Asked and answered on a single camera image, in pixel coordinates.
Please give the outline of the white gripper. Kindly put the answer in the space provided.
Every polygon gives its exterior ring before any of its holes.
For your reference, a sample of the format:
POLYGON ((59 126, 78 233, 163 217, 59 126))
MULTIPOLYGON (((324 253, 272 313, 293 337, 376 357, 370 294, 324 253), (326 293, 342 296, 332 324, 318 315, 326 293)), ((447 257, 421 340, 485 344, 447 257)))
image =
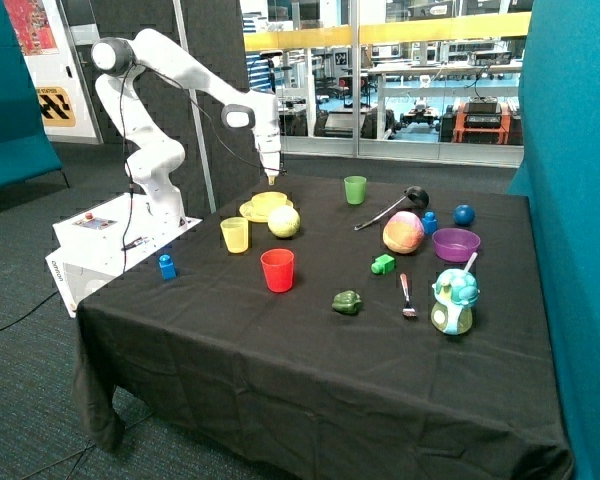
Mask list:
MULTIPOLYGON (((266 175, 279 175, 281 171, 281 138, 279 133, 256 134, 255 145, 266 175)), ((268 176, 269 186, 274 186, 276 176, 268 176)))

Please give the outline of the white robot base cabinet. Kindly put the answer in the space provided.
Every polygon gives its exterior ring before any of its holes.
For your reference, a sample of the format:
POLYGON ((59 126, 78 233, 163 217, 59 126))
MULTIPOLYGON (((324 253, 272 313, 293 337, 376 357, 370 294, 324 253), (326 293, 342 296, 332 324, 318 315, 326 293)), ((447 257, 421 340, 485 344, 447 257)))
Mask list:
POLYGON ((53 225, 59 248, 46 257, 70 317, 86 297, 200 223, 160 225, 142 194, 122 194, 53 225))

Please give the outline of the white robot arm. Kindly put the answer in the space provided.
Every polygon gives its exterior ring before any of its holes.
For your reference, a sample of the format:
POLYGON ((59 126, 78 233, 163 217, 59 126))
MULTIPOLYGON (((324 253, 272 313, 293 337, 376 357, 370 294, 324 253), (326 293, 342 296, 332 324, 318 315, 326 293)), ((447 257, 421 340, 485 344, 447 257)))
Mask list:
POLYGON ((135 91, 134 80, 147 70, 186 93, 202 91, 218 100, 225 127, 252 131, 260 163, 269 183, 275 183, 281 173, 281 135, 273 92, 235 89, 153 29, 142 30, 133 40, 101 39, 91 57, 101 72, 95 89, 102 106, 122 137, 137 147, 126 172, 145 192, 159 226, 185 222, 180 190, 170 180, 170 173, 184 162, 185 150, 156 125, 135 91))

